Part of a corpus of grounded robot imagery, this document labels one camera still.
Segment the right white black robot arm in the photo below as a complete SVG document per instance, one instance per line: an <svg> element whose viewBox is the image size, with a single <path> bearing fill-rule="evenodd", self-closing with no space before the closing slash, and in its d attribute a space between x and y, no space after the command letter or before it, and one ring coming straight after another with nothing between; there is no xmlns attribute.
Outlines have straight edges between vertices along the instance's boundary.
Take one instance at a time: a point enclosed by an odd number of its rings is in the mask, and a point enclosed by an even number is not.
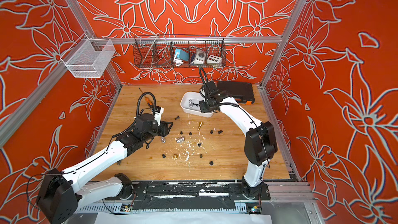
<svg viewBox="0 0 398 224"><path fill-rule="evenodd" d="M200 90L204 98L199 102L202 113L221 112L228 116L245 135L244 152L248 167L242 178L242 191L252 199L260 194L265 168L278 151L275 130L270 122L263 122L248 113L241 104L255 102L249 83L203 82Z"/></svg>

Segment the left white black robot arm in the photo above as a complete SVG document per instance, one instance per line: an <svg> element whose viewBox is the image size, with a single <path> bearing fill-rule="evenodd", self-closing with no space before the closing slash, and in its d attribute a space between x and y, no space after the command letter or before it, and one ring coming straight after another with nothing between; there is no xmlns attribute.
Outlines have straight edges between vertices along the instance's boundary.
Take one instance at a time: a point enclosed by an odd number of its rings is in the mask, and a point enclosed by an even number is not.
<svg viewBox="0 0 398 224"><path fill-rule="evenodd" d="M160 114L142 114L113 141L88 159L59 171L44 175L36 204L48 221L61 224L78 209L109 197L128 200L135 196L132 181L123 173L92 183L91 180L142 147L148 147L157 136L166 137L172 122L162 121Z"/></svg>

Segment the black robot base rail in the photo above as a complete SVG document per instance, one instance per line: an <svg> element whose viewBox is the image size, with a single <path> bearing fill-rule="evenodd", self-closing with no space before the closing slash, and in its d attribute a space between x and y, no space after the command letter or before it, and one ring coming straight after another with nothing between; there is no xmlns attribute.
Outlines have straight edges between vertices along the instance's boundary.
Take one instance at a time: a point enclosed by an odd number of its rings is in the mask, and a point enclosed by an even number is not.
<svg viewBox="0 0 398 224"><path fill-rule="evenodd" d="M132 192L101 201L112 211L233 211L248 213L270 200L267 184L253 192L240 180L135 181Z"/></svg>

